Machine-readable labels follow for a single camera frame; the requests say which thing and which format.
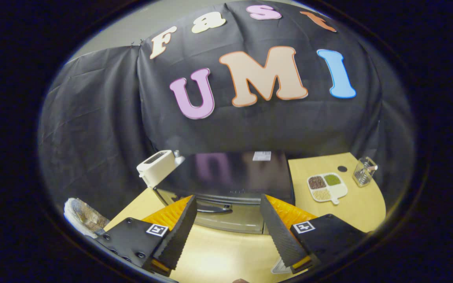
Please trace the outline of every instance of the divided tray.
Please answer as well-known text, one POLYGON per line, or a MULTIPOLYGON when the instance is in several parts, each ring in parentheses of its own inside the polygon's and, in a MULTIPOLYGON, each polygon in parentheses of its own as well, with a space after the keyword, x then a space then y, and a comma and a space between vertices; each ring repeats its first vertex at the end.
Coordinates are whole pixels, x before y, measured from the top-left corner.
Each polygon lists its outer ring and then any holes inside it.
POLYGON ((337 205, 339 197, 347 195, 347 186, 344 180, 335 173, 325 173, 310 176, 307 186, 311 191, 312 198, 318 202, 331 201, 337 205))

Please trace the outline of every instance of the orange soft pad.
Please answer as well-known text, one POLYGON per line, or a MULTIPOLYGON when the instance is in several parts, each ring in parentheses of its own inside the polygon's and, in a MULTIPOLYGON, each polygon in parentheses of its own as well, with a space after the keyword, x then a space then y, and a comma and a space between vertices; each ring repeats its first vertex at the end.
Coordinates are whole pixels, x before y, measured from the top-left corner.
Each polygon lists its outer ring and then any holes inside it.
POLYGON ((185 210, 186 204, 191 197, 192 196, 180 199, 170 206, 166 206, 165 208, 162 208, 161 210, 147 216, 142 221, 168 226, 171 231, 174 228, 174 225, 178 222, 179 217, 181 217, 181 213, 185 210))
POLYGON ((293 224, 317 218, 317 216, 297 208, 296 206, 292 206, 287 202, 271 197, 270 195, 266 196, 288 230, 293 224))

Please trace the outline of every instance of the white label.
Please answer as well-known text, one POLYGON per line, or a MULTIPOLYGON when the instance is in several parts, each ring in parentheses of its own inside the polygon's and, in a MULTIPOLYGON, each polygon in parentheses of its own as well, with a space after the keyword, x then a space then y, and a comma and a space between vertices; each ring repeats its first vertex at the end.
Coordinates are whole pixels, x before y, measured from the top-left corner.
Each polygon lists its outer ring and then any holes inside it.
POLYGON ((272 152, 255 152, 253 161, 270 161, 270 156, 272 152))
POLYGON ((150 233, 152 235, 155 235, 155 236, 163 236, 164 233, 167 231, 167 229, 169 229, 169 227, 167 226, 162 226, 162 225, 158 225, 158 224, 153 224, 147 231, 146 233, 150 233))
POLYGON ((312 226, 312 224, 309 221, 294 224, 293 227, 296 229, 298 233, 305 233, 316 229, 314 228, 314 226, 312 226))

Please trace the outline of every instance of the glass beaker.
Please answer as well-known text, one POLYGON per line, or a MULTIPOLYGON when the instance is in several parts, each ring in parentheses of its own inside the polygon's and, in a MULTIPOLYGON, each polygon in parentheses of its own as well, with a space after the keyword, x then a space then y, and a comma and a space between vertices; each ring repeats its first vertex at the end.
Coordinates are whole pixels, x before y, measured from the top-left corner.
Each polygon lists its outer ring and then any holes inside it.
POLYGON ((370 183, 375 171, 379 168, 378 165, 370 157, 362 157, 359 159, 352 178, 359 187, 364 187, 370 183))

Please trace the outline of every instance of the microwave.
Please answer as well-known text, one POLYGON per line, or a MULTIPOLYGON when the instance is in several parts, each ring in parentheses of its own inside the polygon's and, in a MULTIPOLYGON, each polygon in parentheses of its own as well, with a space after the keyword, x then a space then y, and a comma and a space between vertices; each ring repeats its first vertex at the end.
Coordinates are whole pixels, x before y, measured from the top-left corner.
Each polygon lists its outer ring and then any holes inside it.
POLYGON ((268 234, 260 213, 262 194, 295 204, 289 165, 280 151, 193 154, 153 192, 166 206, 195 195, 196 224, 239 233, 268 234))

